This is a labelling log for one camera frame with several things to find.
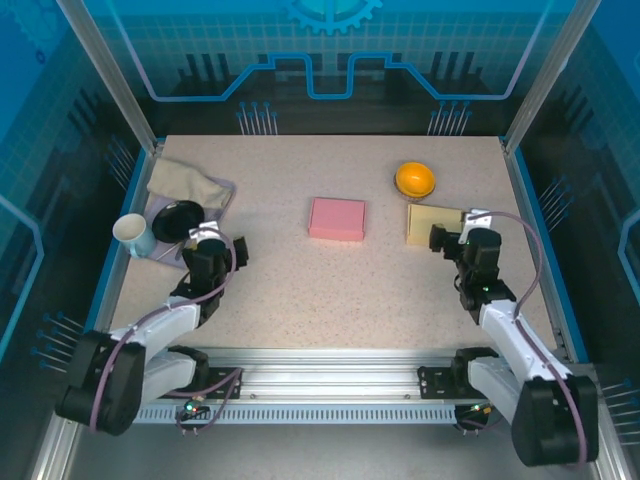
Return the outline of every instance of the speckled countertop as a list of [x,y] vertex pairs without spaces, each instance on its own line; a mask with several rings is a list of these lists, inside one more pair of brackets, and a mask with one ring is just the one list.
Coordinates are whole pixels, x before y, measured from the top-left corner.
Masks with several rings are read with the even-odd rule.
[[[405,244],[407,203],[393,174],[404,161],[421,161],[437,179],[424,203],[517,213],[497,138],[170,136],[163,157],[236,183],[222,228],[244,235],[251,257],[209,322],[179,343],[403,349],[491,343],[460,306],[453,263]],[[316,196],[367,201],[364,242],[309,238]],[[494,222],[503,236],[501,276],[520,295],[534,276],[523,229],[503,218]],[[157,307],[183,274],[131,260],[112,326]],[[523,312],[553,347],[539,289]]]

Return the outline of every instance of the pink sponge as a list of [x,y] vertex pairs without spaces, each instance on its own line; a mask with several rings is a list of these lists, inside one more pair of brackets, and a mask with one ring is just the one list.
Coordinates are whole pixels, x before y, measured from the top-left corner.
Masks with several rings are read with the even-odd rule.
[[361,242],[364,239],[366,205],[360,200],[314,198],[309,235],[328,240]]

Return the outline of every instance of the beige cloth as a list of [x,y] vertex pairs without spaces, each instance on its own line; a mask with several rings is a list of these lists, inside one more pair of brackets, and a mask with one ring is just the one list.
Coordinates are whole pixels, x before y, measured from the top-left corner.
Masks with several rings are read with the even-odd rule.
[[202,208],[224,208],[231,189],[218,185],[197,169],[172,160],[159,158],[147,184],[147,190],[176,200],[191,200]]

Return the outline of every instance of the yellow bowl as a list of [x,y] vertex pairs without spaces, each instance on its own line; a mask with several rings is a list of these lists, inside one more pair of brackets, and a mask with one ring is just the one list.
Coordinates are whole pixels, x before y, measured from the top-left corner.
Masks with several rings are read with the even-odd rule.
[[426,165],[408,162],[396,171],[396,187],[411,199],[424,198],[436,188],[436,177]]

